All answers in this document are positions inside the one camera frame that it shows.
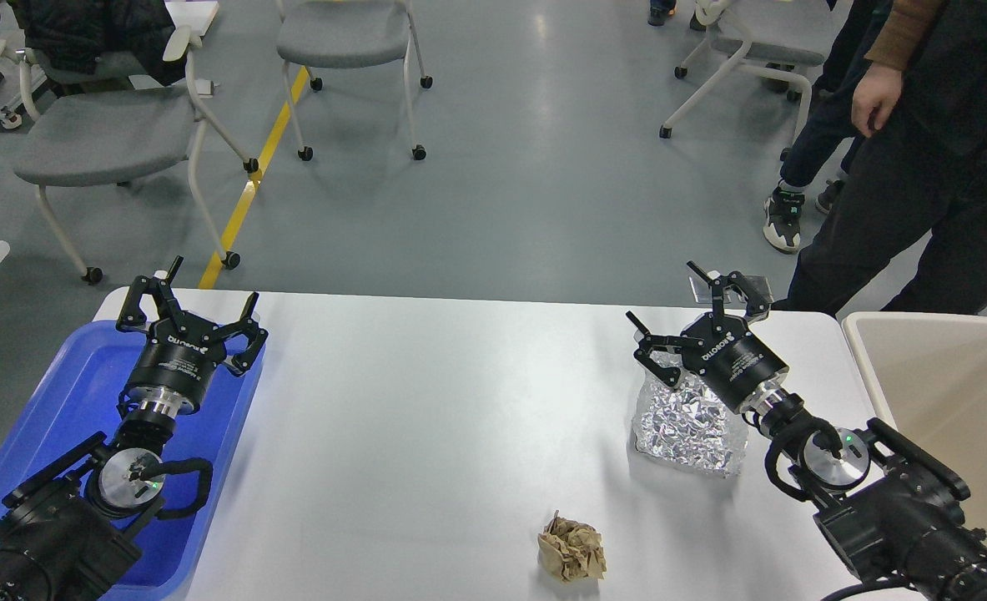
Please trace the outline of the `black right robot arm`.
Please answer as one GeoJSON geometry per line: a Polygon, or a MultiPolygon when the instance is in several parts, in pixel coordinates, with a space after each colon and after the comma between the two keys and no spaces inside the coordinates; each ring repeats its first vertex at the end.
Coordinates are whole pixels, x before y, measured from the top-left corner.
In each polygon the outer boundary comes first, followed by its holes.
{"type": "Polygon", "coordinates": [[[694,271],[710,311],[676,336],[631,316],[635,359],[669,386],[695,374],[768,439],[768,480],[816,506],[818,530],[859,581],[830,598],[910,588],[929,600],[987,600],[985,531],[967,528],[961,508],[969,484],[881,418],[847,429],[811,415],[783,388],[786,362],[750,331],[770,312],[763,293],[741,271],[694,271]]]}

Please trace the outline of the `bystander bare hand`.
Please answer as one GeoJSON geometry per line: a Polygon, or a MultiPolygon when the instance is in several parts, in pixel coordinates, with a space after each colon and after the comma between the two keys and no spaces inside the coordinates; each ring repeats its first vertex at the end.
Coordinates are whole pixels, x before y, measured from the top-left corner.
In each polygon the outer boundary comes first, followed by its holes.
{"type": "Polygon", "coordinates": [[[889,121],[904,90],[904,72],[872,63],[853,93],[851,119],[865,137],[878,133],[889,121]]]}

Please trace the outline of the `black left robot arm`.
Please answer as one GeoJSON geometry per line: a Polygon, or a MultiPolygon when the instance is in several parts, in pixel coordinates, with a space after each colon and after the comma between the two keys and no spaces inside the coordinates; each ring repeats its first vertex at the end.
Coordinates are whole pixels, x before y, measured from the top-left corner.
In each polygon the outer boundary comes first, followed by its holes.
{"type": "Polygon", "coordinates": [[[0,450],[0,600],[169,596],[202,548],[268,332],[138,276],[75,331],[0,450]]]}

